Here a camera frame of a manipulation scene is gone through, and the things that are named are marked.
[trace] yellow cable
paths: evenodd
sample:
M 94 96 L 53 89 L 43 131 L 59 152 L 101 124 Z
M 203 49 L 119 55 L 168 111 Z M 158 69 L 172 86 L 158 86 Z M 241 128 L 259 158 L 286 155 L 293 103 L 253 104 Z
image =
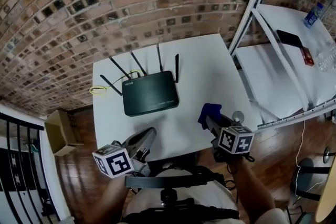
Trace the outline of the yellow cable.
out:
M 132 73 L 135 73 L 135 72 L 142 72 L 142 71 L 141 71 L 141 70 L 138 70 L 138 69 L 132 69 L 132 70 L 128 73 L 128 75 L 130 75 L 130 74 L 132 74 Z M 126 77 L 126 76 L 122 76 L 122 77 L 120 77 L 119 79 L 117 79 L 117 80 L 116 80 L 114 83 L 112 83 L 112 84 L 115 84 L 117 81 L 123 79 L 124 77 Z M 92 86 L 92 87 L 90 88 L 89 92 L 90 92 L 92 95 L 103 95 L 103 94 L 106 93 L 106 91 L 107 91 L 108 88 L 110 88 L 110 86 L 100 86 L 100 85 L 98 85 L 98 86 Z M 97 92 L 94 92 L 94 90 L 104 90 L 104 91 L 103 91 L 103 92 L 100 92 L 100 93 L 97 93 Z

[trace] white shirt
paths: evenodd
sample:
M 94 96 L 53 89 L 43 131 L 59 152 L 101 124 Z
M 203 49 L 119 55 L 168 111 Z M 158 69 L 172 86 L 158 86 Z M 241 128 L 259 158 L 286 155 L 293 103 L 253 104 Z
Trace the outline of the white shirt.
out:
M 185 170 L 166 170 L 158 176 L 184 176 L 191 173 Z M 132 213 L 140 213 L 153 207 L 162 207 L 160 192 L 162 189 L 147 188 L 142 189 L 139 193 L 130 201 L 125 211 L 125 216 Z M 188 198 L 194 198 L 195 203 L 203 206 L 214 206 L 216 208 L 226 208 L 232 210 L 238 210 L 236 202 L 230 193 L 224 186 L 216 181 L 208 182 L 206 185 L 195 186 L 190 188 L 176 188 L 177 200 L 184 200 Z M 211 221 L 211 224 L 244 224 L 241 220 L 236 219 L 222 219 L 218 221 Z M 256 224 L 287 224 L 284 212 L 275 208 L 269 210 L 263 214 L 256 222 Z

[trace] white tabletop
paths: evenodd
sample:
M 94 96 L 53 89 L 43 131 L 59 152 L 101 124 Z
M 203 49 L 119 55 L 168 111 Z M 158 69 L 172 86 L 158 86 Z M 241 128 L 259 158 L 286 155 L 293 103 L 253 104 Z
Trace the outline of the white tabletop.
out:
M 258 11 L 273 31 L 282 30 L 297 35 L 303 46 L 310 50 L 313 58 L 317 56 L 326 42 L 334 42 L 320 20 L 317 20 L 310 29 L 303 24 L 303 19 L 307 13 L 264 4 L 258 6 Z M 283 55 L 293 66 L 293 70 L 310 103 L 313 105 L 322 104 L 336 94 L 335 73 L 324 73 L 318 70 L 317 65 L 313 67 L 305 65 L 299 48 L 290 45 L 282 45 L 280 48 L 285 52 Z
M 147 161 L 209 148 L 214 137 L 197 122 L 205 103 L 221 104 L 221 113 L 230 118 L 235 111 L 242 111 L 245 115 L 243 125 L 252 131 L 257 130 L 245 88 L 220 34 L 160 44 L 160 52 L 163 69 L 172 71 L 173 75 L 175 55 L 180 54 L 180 80 L 176 84 L 179 106 L 130 118 L 124 113 L 122 97 L 113 90 L 108 89 L 104 95 L 94 95 L 98 147 L 113 140 L 122 143 L 135 132 L 155 127 L 157 137 Z M 155 46 L 135 50 L 134 54 L 149 74 L 160 72 Z M 139 69 L 129 53 L 113 58 L 126 72 Z M 93 64 L 93 85 L 107 86 L 99 77 L 101 74 L 111 82 L 122 76 L 109 59 Z M 121 90 L 121 81 L 115 86 Z

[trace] wifi router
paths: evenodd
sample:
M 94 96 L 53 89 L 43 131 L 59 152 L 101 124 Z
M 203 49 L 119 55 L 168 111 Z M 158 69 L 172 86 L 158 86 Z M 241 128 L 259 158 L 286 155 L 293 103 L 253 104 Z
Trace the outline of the wifi router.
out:
M 139 61 L 131 52 L 131 56 L 136 61 L 144 76 L 132 79 L 118 63 L 110 57 L 113 64 L 128 78 L 122 82 L 120 92 L 105 76 L 100 77 L 115 91 L 123 97 L 124 111 L 127 116 L 139 116 L 166 109 L 172 109 L 179 105 L 179 96 L 175 83 L 178 83 L 179 75 L 179 55 L 175 56 L 175 73 L 176 80 L 170 71 L 163 71 L 160 48 L 158 50 L 160 72 L 148 75 L 140 65 Z

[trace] red box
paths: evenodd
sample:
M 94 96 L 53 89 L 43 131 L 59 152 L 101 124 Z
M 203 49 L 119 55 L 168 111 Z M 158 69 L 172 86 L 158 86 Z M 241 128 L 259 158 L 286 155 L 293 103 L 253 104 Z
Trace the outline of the red box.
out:
M 306 47 L 302 47 L 302 48 L 300 48 L 300 51 L 301 51 L 301 54 L 303 56 L 305 64 L 307 66 L 312 67 L 314 65 L 314 61 L 313 61 L 313 58 L 312 58 L 312 56 L 310 54 L 309 49 L 306 48 Z

